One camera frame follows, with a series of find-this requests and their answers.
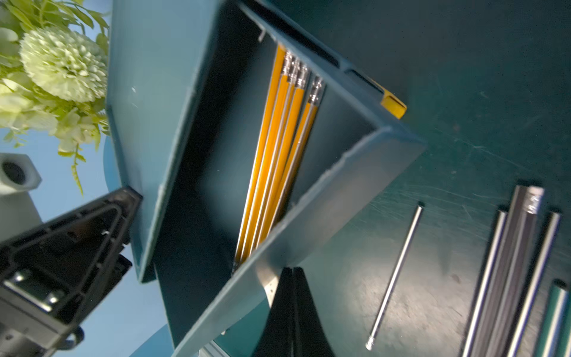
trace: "teal plastic box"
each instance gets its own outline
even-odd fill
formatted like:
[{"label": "teal plastic box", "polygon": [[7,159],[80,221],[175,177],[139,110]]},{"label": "teal plastic box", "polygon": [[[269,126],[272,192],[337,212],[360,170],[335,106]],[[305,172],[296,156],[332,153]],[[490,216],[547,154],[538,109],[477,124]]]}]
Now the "teal plastic box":
[{"label": "teal plastic box", "polygon": [[[276,43],[327,88],[290,205],[230,278]],[[264,299],[423,151],[384,90],[259,2],[115,1],[108,112],[141,281],[159,279],[175,355],[189,356]]]}]

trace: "teal table surface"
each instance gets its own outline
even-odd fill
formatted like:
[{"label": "teal table surface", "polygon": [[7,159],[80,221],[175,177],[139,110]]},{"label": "teal table surface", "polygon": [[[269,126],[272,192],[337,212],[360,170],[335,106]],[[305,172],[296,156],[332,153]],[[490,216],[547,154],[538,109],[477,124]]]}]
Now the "teal table surface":
[{"label": "teal table surface", "polygon": [[[516,184],[534,183],[546,189],[539,225],[550,207],[563,218],[520,348],[530,356],[551,281],[571,279],[571,4],[274,4],[393,91],[408,105],[403,122],[429,143],[302,264],[336,355],[456,357],[496,210]],[[418,201],[424,216],[369,352]],[[228,330],[226,344],[236,330],[255,331],[234,339],[243,348],[233,357],[249,355],[265,318],[257,312]]]}]

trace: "metal rod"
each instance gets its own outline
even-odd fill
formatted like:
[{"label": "metal rod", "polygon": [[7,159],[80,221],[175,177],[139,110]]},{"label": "metal rod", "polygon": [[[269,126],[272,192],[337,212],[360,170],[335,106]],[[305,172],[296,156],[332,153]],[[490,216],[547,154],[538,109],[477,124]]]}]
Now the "metal rod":
[{"label": "metal rod", "polygon": [[541,282],[541,275],[543,274],[545,264],[547,263],[547,258],[549,257],[549,252],[551,251],[551,246],[555,239],[555,234],[557,233],[557,226],[559,225],[560,219],[560,214],[551,213],[551,220],[549,221],[549,226],[547,228],[545,238],[541,244],[541,250],[533,267],[533,274],[531,280],[529,281],[527,292],[525,293],[524,303],[522,305],[519,318],[517,319],[516,328],[514,329],[506,357],[515,357],[517,354],[521,337],[524,334],[525,325],[528,321],[529,313],[531,312],[533,301],[536,296],[537,288]]},{"label": "metal rod", "polygon": [[567,302],[555,357],[571,357],[571,303]]},{"label": "metal rod", "polygon": [[533,239],[537,208],[543,188],[516,186],[505,222],[485,297],[484,308],[472,344],[471,355],[497,357],[509,343],[510,329],[517,319],[517,298],[523,293],[525,257]]},{"label": "metal rod", "polygon": [[543,324],[537,338],[533,357],[551,357],[555,354],[557,338],[568,297],[567,285],[563,281],[555,279],[549,292],[547,307],[543,315]]},{"label": "metal rod", "polygon": [[505,219],[508,214],[504,211],[498,211],[498,219],[496,222],[496,229],[494,230],[494,236],[490,244],[490,249],[488,251],[488,257],[486,258],[486,265],[484,272],[482,274],[482,280],[480,282],[480,288],[478,289],[478,295],[476,297],[476,303],[474,304],[474,310],[472,312],[472,319],[470,321],[470,327],[468,329],[468,334],[466,336],[466,341],[464,342],[464,349],[462,351],[462,357],[469,357],[472,351],[472,344],[474,342],[474,336],[478,328],[478,323],[480,322],[480,315],[482,308],[484,306],[484,299],[486,293],[488,292],[488,286],[490,278],[492,277],[492,268],[496,261],[496,256],[498,253],[498,247],[501,242],[501,235],[504,229]]},{"label": "metal rod", "polygon": [[381,325],[381,322],[383,321],[383,316],[385,314],[385,310],[387,309],[387,305],[391,299],[392,291],[395,288],[396,281],[399,278],[400,269],[403,266],[404,259],[407,256],[408,247],[410,246],[410,243],[412,241],[412,237],[414,237],[414,235],[415,235],[416,227],[418,226],[418,223],[420,220],[420,215],[422,214],[423,209],[424,209],[424,207],[421,205],[418,205],[416,207],[416,212],[415,212],[414,217],[412,218],[411,227],[408,230],[407,238],[405,239],[404,244],[403,244],[403,248],[400,251],[399,259],[397,260],[396,265],[395,265],[395,269],[393,270],[391,281],[389,282],[389,285],[387,286],[387,290],[385,291],[385,296],[383,297],[383,302],[382,302],[381,307],[379,309],[377,319],[375,320],[375,324],[373,325],[373,328],[371,329],[371,333],[369,334],[369,340],[367,341],[367,344],[365,345],[365,347],[369,351],[373,349],[373,344],[375,343],[375,338],[377,337],[377,334],[379,333],[379,326]]}]

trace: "black plastic part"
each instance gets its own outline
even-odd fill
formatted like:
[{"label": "black plastic part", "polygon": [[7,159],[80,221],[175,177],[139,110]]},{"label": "black plastic part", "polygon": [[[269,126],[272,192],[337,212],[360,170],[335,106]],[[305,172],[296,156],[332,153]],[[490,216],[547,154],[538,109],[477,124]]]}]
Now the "black plastic part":
[{"label": "black plastic part", "polygon": [[284,268],[252,357],[334,357],[302,268]]},{"label": "black plastic part", "polygon": [[2,171],[15,184],[24,184],[26,182],[26,173],[24,170],[13,162],[2,163]]},{"label": "black plastic part", "polygon": [[132,266],[120,252],[141,200],[121,188],[0,245],[0,334],[12,336],[1,353],[51,355],[83,340],[79,324]]}]

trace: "yellow clip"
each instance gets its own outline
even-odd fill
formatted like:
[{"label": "yellow clip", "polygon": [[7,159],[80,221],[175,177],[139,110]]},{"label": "yellow clip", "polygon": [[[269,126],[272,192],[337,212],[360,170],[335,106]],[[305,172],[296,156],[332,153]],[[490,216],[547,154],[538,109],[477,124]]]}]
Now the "yellow clip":
[{"label": "yellow clip", "polygon": [[383,88],[383,93],[381,105],[392,115],[396,116],[397,119],[402,118],[404,113],[407,111],[407,106],[385,88]]}]

